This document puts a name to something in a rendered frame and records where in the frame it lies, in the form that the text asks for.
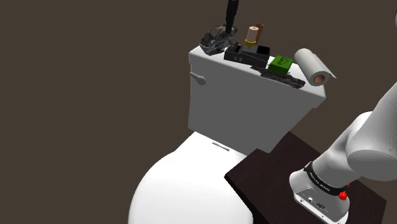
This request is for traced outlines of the white toilet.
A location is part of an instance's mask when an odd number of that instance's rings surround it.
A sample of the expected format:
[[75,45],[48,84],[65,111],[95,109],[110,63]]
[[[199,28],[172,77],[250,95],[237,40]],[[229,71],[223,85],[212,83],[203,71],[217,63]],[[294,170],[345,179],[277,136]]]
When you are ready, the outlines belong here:
[[189,63],[192,134],[144,175],[128,224],[253,224],[225,174],[254,150],[272,151],[325,100],[324,87],[294,88],[201,48]]

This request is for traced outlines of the crumpled clear glass holder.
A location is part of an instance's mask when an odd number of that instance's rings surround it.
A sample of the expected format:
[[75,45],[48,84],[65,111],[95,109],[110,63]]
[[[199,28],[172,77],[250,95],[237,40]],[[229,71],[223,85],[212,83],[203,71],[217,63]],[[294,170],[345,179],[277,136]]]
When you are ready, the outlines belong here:
[[211,56],[222,53],[225,48],[232,46],[234,41],[234,35],[238,31],[236,26],[232,26],[230,32],[226,32],[226,25],[223,24],[216,27],[204,34],[204,37],[200,40],[199,46],[205,54]]

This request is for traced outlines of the black wedge-shaped device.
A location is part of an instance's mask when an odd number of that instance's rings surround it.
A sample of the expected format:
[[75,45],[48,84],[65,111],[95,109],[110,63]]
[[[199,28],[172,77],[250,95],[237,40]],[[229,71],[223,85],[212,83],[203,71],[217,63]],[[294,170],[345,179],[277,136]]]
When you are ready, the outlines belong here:
[[238,43],[227,48],[224,59],[240,64],[246,64],[255,67],[266,68],[270,55],[257,54],[258,45],[254,45],[250,49]]

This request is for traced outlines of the green box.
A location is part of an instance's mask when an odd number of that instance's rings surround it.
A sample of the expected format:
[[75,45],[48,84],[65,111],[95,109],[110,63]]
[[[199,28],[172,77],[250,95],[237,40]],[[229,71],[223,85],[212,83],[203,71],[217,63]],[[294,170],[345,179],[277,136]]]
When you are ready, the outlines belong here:
[[276,56],[273,61],[268,65],[268,70],[278,75],[287,75],[289,69],[293,63],[292,59]]

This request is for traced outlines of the beige candle on yellow base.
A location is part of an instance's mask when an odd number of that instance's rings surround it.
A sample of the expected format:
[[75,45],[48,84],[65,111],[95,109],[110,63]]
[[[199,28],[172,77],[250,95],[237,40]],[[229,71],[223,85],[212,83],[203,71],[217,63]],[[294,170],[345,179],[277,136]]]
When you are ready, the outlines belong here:
[[247,32],[247,36],[245,39],[245,44],[246,44],[247,49],[250,49],[251,47],[253,47],[256,44],[256,42],[257,42],[256,37],[258,35],[258,31],[259,31],[259,28],[256,26],[249,27],[249,30]]

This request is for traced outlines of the dark flat cloth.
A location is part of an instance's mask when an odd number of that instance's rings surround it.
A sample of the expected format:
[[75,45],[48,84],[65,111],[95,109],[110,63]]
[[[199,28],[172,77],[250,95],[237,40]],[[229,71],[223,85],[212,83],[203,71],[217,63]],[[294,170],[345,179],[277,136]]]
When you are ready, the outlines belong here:
[[285,85],[291,86],[296,89],[299,89],[299,88],[302,88],[305,86],[305,82],[303,80],[294,78],[290,74],[280,75],[280,74],[276,74],[272,71],[269,71],[268,69],[265,69],[262,67],[255,67],[255,66],[251,66],[251,69],[254,69],[255,71],[260,72],[261,77],[264,77],[264,78],[267,78],[270,80],[274,80],[274,81],[278,81],[279,83],[283,83]]

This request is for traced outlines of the dark brown robot stand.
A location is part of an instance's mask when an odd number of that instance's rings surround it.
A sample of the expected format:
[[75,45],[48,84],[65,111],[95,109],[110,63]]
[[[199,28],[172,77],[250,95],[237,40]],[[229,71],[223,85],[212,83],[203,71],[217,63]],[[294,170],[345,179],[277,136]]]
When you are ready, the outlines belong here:
[[[270,152],[254,150],[225,174],[225,179],[253,214],[253,224],[326,224],[298,204],[289,175],[320,153],[288,132]],[[356,180],[346,224],[382,224],[387,200]]]

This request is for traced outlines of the black upright stick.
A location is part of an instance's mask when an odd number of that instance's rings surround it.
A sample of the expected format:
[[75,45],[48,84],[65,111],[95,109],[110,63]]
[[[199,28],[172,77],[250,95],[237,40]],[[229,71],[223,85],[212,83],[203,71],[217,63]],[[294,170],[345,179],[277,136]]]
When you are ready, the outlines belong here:
[[226,8],[226,26],[225,32],[230,34],[232,32],[232,27],[234,23],[235,16],[237,14],[237,10],[239,7],[239,0],[228,0],[227,8]]

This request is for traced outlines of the brown cylinder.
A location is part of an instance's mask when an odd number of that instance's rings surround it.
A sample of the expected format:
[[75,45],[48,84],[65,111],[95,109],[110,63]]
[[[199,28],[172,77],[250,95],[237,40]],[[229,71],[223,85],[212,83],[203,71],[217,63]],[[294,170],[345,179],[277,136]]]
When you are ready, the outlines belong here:
[[258,33],[257,33],[256,39],[255,39],[256,44],[258,44],[259,40],[260,40],[260,37],[261,37],[261,34],[262,34],[262,31],[263,31],[263,28],[264,28],[264,25],[261,24],[261,23],[255,23],[254,26],[258,28]]

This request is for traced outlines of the white paper towel roll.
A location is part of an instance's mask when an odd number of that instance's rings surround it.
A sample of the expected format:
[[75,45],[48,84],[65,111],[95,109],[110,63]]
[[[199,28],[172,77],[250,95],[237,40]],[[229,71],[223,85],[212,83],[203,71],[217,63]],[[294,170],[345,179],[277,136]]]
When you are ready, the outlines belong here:
[[336,78],[324,62],[307,48],[296,51],[294,60],[312,86],[325,85],[330,78]]

